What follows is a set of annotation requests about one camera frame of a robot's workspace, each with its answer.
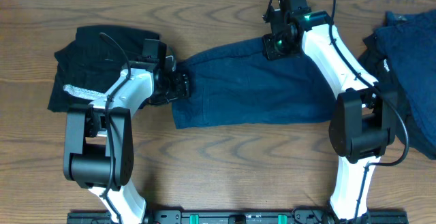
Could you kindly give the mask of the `navy blue shorts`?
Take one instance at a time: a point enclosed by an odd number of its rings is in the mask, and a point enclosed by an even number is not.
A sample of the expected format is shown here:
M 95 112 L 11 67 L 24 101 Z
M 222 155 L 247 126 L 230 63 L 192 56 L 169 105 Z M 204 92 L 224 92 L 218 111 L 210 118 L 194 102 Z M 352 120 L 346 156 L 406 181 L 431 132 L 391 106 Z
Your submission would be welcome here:
M 176 128 L 322 123 L 335 96 L 305 54 L 269 61 L 261 38 L 206 50 L 178 63 L 190 96 L 174 101 Z

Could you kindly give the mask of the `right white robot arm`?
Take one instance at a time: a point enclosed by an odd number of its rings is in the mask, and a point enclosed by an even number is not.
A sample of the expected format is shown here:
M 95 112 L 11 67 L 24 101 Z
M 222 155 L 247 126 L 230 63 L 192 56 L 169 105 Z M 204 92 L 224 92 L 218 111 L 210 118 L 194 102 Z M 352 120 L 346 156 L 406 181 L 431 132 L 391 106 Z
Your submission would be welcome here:
M 263 16 L 271 32 L 263 37 L 267 59 L 306 54 L 321 71 L 335 98 L 329 138 L 338 155 L 338 171 L 323 223 L 377 223 L 391 214 L 367 208 L 375 168 L 395 138 L 396 92 L 379 85 L 353 57 L 325 11 L 309 8 Z

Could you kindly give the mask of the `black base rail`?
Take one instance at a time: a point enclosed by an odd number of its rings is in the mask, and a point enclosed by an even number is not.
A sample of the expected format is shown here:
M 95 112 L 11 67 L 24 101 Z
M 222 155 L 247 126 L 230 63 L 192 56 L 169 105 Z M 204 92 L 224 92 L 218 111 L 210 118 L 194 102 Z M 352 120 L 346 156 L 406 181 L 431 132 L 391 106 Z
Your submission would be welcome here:
M 357 220 L 338 220 L 333 214 L 321 210 L 295 209 L 291 212 L 181 212 L 160 210 L 144 220 L 152 224 L 408 224 L 403 211 L 368 211 Z

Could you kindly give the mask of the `folded black shorts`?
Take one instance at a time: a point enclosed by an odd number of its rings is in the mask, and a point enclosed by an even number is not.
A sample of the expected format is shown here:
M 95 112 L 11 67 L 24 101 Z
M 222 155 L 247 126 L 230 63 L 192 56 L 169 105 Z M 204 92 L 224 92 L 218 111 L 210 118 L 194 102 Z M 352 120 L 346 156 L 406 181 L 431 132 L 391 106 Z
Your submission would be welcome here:
M 64 91 L 65 85 L 105 93 L 119 79 L 125 59 L 142 54 L 145 39 L 159 34 L 116 25 L 77 28 L 76 39 L 54 53 L 58 65 L 48 109 L 66 112 L 72 104 L 90 103 Z

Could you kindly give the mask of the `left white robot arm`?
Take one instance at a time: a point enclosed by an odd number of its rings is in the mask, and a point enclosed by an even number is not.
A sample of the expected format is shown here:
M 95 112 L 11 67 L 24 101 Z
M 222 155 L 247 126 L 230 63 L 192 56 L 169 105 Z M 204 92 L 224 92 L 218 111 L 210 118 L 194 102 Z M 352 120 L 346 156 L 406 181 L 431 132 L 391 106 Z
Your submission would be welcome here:
M 153 215 L 134 186 L 132 118 L 145 105 L 187 98 L 189 78 L 175 68 L 131 62 L 87 105 L 67 112 L 63 173 L 98 196 L 105 212 L 71 212 L 68 223 L 150 223 Z

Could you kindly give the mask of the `navy clothes pile right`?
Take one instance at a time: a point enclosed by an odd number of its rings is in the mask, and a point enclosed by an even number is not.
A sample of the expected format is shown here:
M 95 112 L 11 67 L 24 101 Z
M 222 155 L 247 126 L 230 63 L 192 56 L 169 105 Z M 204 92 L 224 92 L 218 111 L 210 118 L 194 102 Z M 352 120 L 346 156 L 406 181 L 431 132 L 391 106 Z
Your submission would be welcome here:
M 411 147 L 435 159 L 435 11 L 386 13 L 375 30 L 378 50 L 387 57 L 409 106 Z

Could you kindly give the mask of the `black garment in pile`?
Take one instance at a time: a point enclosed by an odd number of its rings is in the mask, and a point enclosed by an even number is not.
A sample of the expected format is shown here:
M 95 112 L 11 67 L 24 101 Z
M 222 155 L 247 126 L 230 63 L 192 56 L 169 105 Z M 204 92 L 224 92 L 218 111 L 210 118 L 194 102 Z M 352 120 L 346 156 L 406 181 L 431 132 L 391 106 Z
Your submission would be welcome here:
M 377 49 L 377 37 L 373 33 L 363 39 L 367 49 L 359 56 L 358 62 L 363 66 L 372 76 L 376 77 L 379 83 L 391 84 L 398 92 L 398 105 L 397 111 L 405 123 L 408 136 L 409 145 L 416 148 L 416 133 L 413 131 L 413 118 L 409 101 L 406 98 L 405 91 L 400 85 L 396 74 L 393 72 L 392 65 L 387 60 L 385 54 L 382 54 Z

